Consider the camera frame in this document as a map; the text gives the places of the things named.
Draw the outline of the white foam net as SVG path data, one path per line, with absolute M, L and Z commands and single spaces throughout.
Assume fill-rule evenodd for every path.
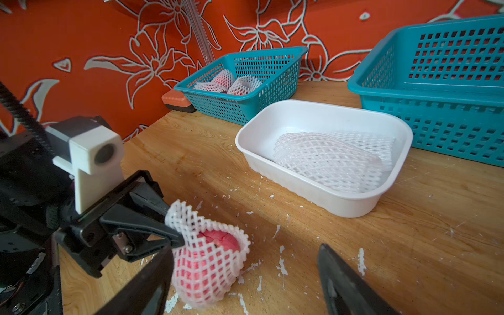
M 379 157 L 322 133 L 286 133 L 275 143 L 276 164 L 345 193 L 379 186 L 384 170 Z
M 330 133 L 329 136 L 376 155 L 380 158 L 384 171 L 392 170 L 394 166 L 392 162 L 392 148 L 395 138 L 357 131 L 337 131 Z

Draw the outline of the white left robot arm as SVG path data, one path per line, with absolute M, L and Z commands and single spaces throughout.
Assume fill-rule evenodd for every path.
M 102 118 L 43 127 L 6 87 L 1 105 L 24 127 L 1 134 L 1 313 L 62 314 L 63 248 L 94 278 L 114 257 L 151 257 L 99 313 L 163 314 L 184 240 L 164 224 L 159 184 L 123 175 L 122 140 Z

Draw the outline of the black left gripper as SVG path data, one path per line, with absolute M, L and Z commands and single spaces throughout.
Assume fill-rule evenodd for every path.
M 164 215 L 164 195 L 151 174 L 139 170 L 86 214 L 55 232 L 59 245 L 93 278 L 115 257 L 135 262 L 185 245 L 181 233 L 145 215 Z M 130 211 L 124 215 L 120 210 Z

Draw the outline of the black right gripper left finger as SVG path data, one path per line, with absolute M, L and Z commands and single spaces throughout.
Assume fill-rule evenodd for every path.
M 161 250 L 98 314 L 163 314 L 174 268 L 171 249 Z

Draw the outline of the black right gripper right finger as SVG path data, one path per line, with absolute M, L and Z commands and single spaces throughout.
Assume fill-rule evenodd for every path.
M 328 244 L 320 246 L 317 266 L 329 314 L 398 313 Z

